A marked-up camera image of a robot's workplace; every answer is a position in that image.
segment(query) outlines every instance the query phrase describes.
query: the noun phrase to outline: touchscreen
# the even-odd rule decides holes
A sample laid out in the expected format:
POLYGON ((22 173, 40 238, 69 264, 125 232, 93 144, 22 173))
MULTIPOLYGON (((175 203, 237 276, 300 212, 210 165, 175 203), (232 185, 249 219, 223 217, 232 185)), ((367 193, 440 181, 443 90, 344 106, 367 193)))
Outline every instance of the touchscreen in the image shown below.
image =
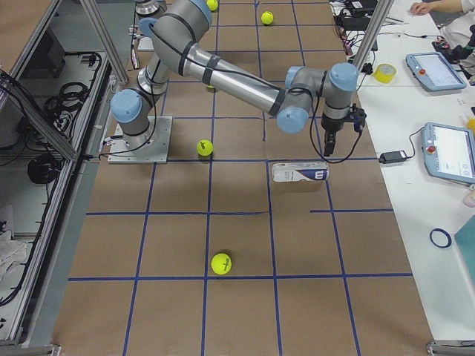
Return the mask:
POLYGON ((419 65, 425 69, 425 75, 437 86, 455 85, 460 81, 454 76, 450 68, 436 54, 414 56, 419 65))
POLYGON ((433 126, 437 147, 437 171, 461 177, 474 177, 468 132, 433 126))

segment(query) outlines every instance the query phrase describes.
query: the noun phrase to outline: blue joint cap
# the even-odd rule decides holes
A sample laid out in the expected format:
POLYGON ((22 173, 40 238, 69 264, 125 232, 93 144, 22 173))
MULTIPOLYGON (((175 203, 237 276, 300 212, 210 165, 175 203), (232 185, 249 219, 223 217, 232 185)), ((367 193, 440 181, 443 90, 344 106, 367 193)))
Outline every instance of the blue joint cap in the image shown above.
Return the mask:
POLYGON ((288 134, 296 134, 303 130, 309 119, 309 113, 302 108, 286 108, 277 114, 277 126, 288 134))
POLYGON ((358 69, 350 63, 338 63, 330 69, 331 82, 342 91, 355 91, 358 69))
POLYGON ((142 110, 142 98, 131 89, 114 94, 111 100, 111 111, 119 123, 134 121, 142 110))
POLYGON ((155 24, 157 22, 157 19, 154 19, 153 17, 145 17, 144 19, 140 19, 139 21, 139 29, 142 34, 144 34, 147 37, 152 38, 153 33, 150 30, 150 24, 155 24))
POLYGON ((208 5, 204 0, 190 0, 193 4, 196 5, 198 9, 201 10, 203 15, 206 17, 208 20, 208 25, 211 26, 211 23, 213 22, 213 18, 211 16, 211 10, 209 9, 208 5))
POLYGON ((287 75, 285 77, 285 88, 286 89, 290 88, 290 85, 292 84, 292 82, 295 78, 295 75, 302 68, 303 68, 303 66, 296 66, 296 65, 289 68, 289 70, 287 71, 287 75))

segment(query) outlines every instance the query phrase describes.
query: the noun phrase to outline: tennis ball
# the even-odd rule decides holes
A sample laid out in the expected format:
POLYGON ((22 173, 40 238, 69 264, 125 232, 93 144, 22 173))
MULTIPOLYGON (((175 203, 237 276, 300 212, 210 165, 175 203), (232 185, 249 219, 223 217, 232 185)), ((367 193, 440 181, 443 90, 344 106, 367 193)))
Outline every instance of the tennis ball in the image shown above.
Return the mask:
POLYGON ((217 10, 217 6, 218 6, 217 0, 208 0, 206 4, 208 5, 211 11, 217 10))
POLYGON ((196 145, 196 152, 198 152, 200 156, 209 156, 213 153, 212 142, 208 141, 207 139, 202 139, 196 145))
POLYGON ((213 256, 211 260, 211 269, 215 274, 226 274, 231 271, 231 257, 224 253, 213 256))
POLYGON ((469 119, 468 120, 467 128, 470 128, 475 134, 475 119, 469 119))
POLYGON ((274 22, 274 14, 270 11, 264 11, 261 15, 261 21, 266 26, 274 22))

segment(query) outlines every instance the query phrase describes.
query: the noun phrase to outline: wire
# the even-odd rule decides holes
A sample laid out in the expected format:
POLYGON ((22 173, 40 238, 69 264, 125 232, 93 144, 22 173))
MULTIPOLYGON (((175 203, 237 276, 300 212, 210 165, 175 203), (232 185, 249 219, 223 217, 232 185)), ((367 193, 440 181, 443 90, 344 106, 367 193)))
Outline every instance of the wire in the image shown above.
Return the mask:
MULTIPOLYGON (((81 55, 90 55, 89 63, 90 65, 94 65, 96 59, 98 60, 98 65, 96 69, 94 70, 93 78, 91 80, 91 84, 89 87, 86 85, 82 84, 81 82, 71 82, 63 85, 60 89, 60 93, 58 96, 54 96, 52 98, 49 98, 49 100, 46 101, 44 109, 41 109, 34 99, 34 97, 31 95, 31 93, 20 83, 18 82, 15 78, 10 76, 8 73, 4 72, 3 70, 0 71, 0 78, 6 81, 6 83, 17 87, 20 92, 24 95, 26 100, 30 103, 30 105, 33 107, 33 109, 37 112, 38 115, 40 115, 41 118, 43 118, 45 121, 49 122, 52 124, 52 126, 57 129, 59 132, 61 132, 68 141, 71 141, 73 139, 73 132, 74 128, 76 125, 76 118, 79 116, 79 112, 84 105, 85 100, 89 97, 92 91, 92 87, 94 86, 94 83, 97 78, 97 74, 99 72, 99 69, 102 67, 102 57, 97 53, 97 52, 67 52, 65 55, 66 56, 81 56, 81 55), (70 87, 73 86, 79 86, 81 87, 80 91, 68 91, 66 90, 70 87), (71 103, 74 102, 72 105, 65 105, 65 103, 71 103), (71 117, 71 120, 66 122, 66 125, 63 125, 63 122, 60 118, 62 115, 62 112, 74 112, 76 111, 76 114, 74 117, 71 117)), ((25 118, 29 120, 29 116, 26 113, 26 110, 24 109, 24 105, 22 104, 20 98, 13 94, 13 92, 7 88, 2 88, 5 90, 9 95, 11 95, 13 98, 16 99, 16 101, 19 103, 21 107, 21 111, 24 114, 25 118)))
POLYGON ((27 262, 24 264, 22 277, 20 278, 20 281, 16 285, 16 287, 12 288, 12 291, 9 295, 7 295, 5 298, 0 298, 0 307, 6 306, 8 303, 12 302, 15 299, 16 295, 22 290, 23 282, 27 276, 27 271, 28 271, 28 268, 30 267, 31 261, 33 260, 33 255, 36 250, 36 246, 38 244, 39 239, 42 236, 43 228, 45 227, 45 223, 46 223, 46 214, 49 211, 49 208, 51 205, 51 197, 57 185, 58 185, 58 180, 56 179, 53 185, 53 189, 51 190, 51 195, 48 194, 48 187, 46 188, 47 201, 46 201, 45 209, 43 211, 42 219, 39 223, 39 228, 38 228, 38 232, 36 233, 35 240, 31 242, 33 246, 30 250, 30 254, 28 255, 27 262))
POLYGON ((413 37, 415 39, 430 39, 430 38, 439 38, 440 35, 410 35, 409 33, 404 33, 404 32, 381 32, 380 35, 403 35, 407 37, 413 37))
POLYGON ((324 82, 325 82, 325 78, 326 78, 326 75, 327 75, 327 72, 325 72, 325 74, 323 75, 322 79, 321 79, 321 82, 320 82, 320 89, 319 91, 317 92, 317 104, 315 106, 315 108, 313 109, 313 112, 312 112, 312 120, 310 121, 310 127, 309 127, 309 136, 310 136, 310 142, 312 143, 312 147, 313 149, 315 150, 315 152, 317 153, 317 155, 323 160, 325 161, 326 163, 329 163, 331 165, 334 165, 334 164, 338 164, 338 163, 342 163, 344 161, 346 161, 348 158, 351 157, 351 155, 353 154, 353 152, 355 151, 355 148, 356 148, 356 145, 358 144, 359 142, 359 139, 361 138, 361 135, 363 134, 363 131, 360 131, 358 133, 358 137, 356 138, 356 141, 355 143, 353 144, 353 146, 351 147, 351 150, 350 152, 348 153, 348 155, 343 158, 343 159, 339 159, 339 160, 336 160, 336 161, 330 161, 329 159, 326 159, 323 154, 321 154, 321 152, 318 150, 317 148, 317 145, 315 144, 315 140, 313 138, 313 126, 315 124, 315 118, 316 118, 316 115, 317 115, 317 111, 318 111, 318 106, 320 106, 320 98, 321 98, 321 94, 323 93, 323 88, 324 88, 324 82))
MULTIPOLYGON (((374 53, 374 51, 372 51, 371 53, 373 54, 373 61, 371 62, 371 67, 373 67, 373 66, 374 66, 374 62, 376 61, 376 54, 374 53)), ((369 73, 366 72, 366 73, 363 75, 363 78, 361 78, 361 82, 359 83, 359 86, 356 88, 356 91, 358 91, 358 90, 361 88, 361 86, 363 85, 363 82, 364 82, 364 80, 365 80, 365 78, 367 77, 368 74, 369 74, 369 73)))
POLYGON ((119 151, 119 152, 113 152, 113 153, 106 153, 106 154, 99 154, 99 156, 97 156, 97 158, 99 158, 99 161, 101 160, 101 156, 116 156, 116 155, 119 155, 119 154, 128 154, 130 152, 134 152, 134 151, 137 151, 139 150, 140 148, 142 148, 143 146, 147 145, 149 142, 150 142, 150 138, 152 138, 152 136, 154 135, 155 133, 155 128, 157 127, 157 104, 155 103, 155 95, 154 95, 154 89, 153 87, 151 87, 151 99, 152 99, 152 102, 154 103, 154 116, 155 116, 155 120, 154 120, 154 127, 150 133, 150 137, 145 140, 140 146, 136 147, 136 148, 133 148, 131 150, 128 150, 128 151, 119 151))
POLYGON ((131 55, 130 55, 130 60, 131 63, 134 63, 134 59, 132 58, 132 49, 134 48, 134 39, 135 39, 135 24, 137 20, 137 14, 135 13, 135 6, 139 3, 138 1, 134 2, 134 24, 132 25, 132 35, 131 35, 131 55))
MULTIPOLYGON (((20 107, 20 111, 23 113, 24 117, 25 117, 25 118, 28 118, 28 114, 27 114, 26 110, 24 109, 24 105, 23 105, 22 101, 20 100, 20 98, 19 98, 16 94, 12 93, 12 92, 11 92, 9 89, 7 89, 7 88, 0 88, 0 90, 4 90, 5 92, 8 93, 9 96, 11 96, 12 98, 14 98, 14 99, 18 102, 19 107, 20 107)), ((23 148, 23 150, 24 150, 25 148, 28 148, 28 149, 30 149, 31 151, 37 151, 37 150, 31 149, 31 148, 29 148, 29 147, 27 146, 27 141, 28 141, 29 139, 30 139, 30 136, 26 136, 26 137, 25 137, 25 147, 23 148)), ((10 162, 8 162, 8 163, 5 163, 5 164, 3 164, 3 165, 9 164, 9 163, 13 162, 15 159, 13 159, 12 161, 10 161, 10 162)))
POLYGON ((413 154, 412 154, 412 156, 408 156, 407 159, 413 158, 416 155, 416 149, 414 148, 414 143, 413 143, 413 140, 411 139, 411 137, 414 136, 415 134, 417 134, 418 132, 420 132, 422 129, 423 129, 423 127, 418 129, 416 132, 413 132, 411 135, 409 135, 409 142, 410 142, 410 145, 413 147, 413 154))
MULTIPOLYGON (((183 53, 181 53, 177 48, 173 47, 172 44, 170 44, 168 41, 166 41, 162 36, 160 36, 157 32, 155 32, 154 30, 154 27, 153 27, 153 24, 150 24, 149 25, 149 28, 151 30, 151 32, 160 40, 162 41, 168 48, 170 48, 171 50, 173 50, 176 54, 178 54, 179 56, 183 56, 183 53)), ((206 68, 205 65, 202 65, 201 63, 199 62, 196 62, 195 60, 189 58, 188 56, 186 56, 186 59, 188 61, 190 61, 191 63, 193 63, 194 65, 197 65, 199 67, 202 67, 202 68, 206 68)), ((264 84, 265 86, 269 87, 269 88, 272 88, 272 89, 276 89, 276 90, 281 90, 280 87, 278 87, 277 85, 273 85, 272 83, 268 83, 266 82, 265 80, 261 79, 261 78, 258 78, 256 76, 253 76, 251 74, 247 74, 247 73, 243 73, 243 72, 238 72, 236 70, 227 70, 227 69, 218 69, 218 68, 214 68, 213 70, 216 70, 217 72, 221 72, 221 73, 233 73, 233 74, 238 74, 240 76, 245 76, 246 78, 250 78, 250 79, 253 79, 255 80, 256 82, 260 82, 261 84, 264 84)))
POLYGON ((21 142, 22 138, 23 138, 23 134, 19 134, 18 139, 16 140, 15 143, 13 143, 12 145, 0 147, 0 151, 9 151, 9 150, 14 149, 15 146, 17 146, 21 142))
POLYGON ((18 158, 20 158, 20 156, 23 154, 23 151, 25 150, 26 147, 27 147, 27 146, 26 146, 26 144, 25 144, 19 154, 17 154, 14 158, 12 158, 12 159, 11 159, 10 161, 8 161, 7 163, 2 163, 2 164, 0 165, 0 167, 4 167, 4 166, 6 166, 6 165, 9 165, 11 162, 16 161, 18 158))

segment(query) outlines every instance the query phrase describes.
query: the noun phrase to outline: metal mounting plate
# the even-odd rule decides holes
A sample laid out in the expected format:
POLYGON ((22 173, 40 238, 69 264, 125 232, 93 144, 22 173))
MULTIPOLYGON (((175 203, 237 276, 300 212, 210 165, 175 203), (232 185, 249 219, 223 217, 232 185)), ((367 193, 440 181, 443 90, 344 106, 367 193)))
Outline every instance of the metal mounting plate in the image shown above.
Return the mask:
MULTIPOLYGON (((151 137, 151 143, 139 148, 136 151, 119 154, 118 152, 129 151, 130 148, 123 140, 114 140, 111 146, 111 155, 108 161, 111 164, 137 164, 137 163, 159 163, 165 164, 168 159, 168 147, 170 145, 171 116, 149 116, 150 123, 155 126, 155 132, 151 137)), ((122 129, 117 125, 114 135, 122 135, 122 129)))

